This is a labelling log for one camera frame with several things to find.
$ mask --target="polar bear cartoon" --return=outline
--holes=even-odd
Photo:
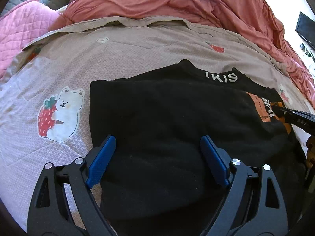
[[[63,143],[75,133],[79,124],[83,96],[83,90],[72,91],[69,87],[62,90],[56,102],[56,110],[51,116],[55,123],[47,131],[48,139]]]

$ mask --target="pink bed sheet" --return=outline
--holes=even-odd
[[[178,16],[239,33],[286,63],[292,81],[315,107],[314,79],[284,39],[284,26],[265,0],[76,0],[64,12],[67,24],[107,16],[141,19],[154,15]]]
[[[13,57],[29,42],[48,31],[63,27],[63,16],[39,0],[28,0],[15,6],[0,18],[0,78]]]

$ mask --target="black tv screen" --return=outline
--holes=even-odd
[[[299,20],[296,25],[296,32],[313,49],[315,49],[315,21],[300,12]]]

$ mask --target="green strawberry leaf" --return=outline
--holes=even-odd
[[[50,97],[50,99],[45,100],[45,109],[51,109],[57,103],[56,97]]]
[[[36,53],[36,54],[39,54],[41,50],[42,49],[40,47],[37,47],[33,52]]]

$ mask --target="pink quilted blanket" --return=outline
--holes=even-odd
[[[0,78],[26,44],[65,25],[63,16],[39,0],[28,0],[0,18]]]

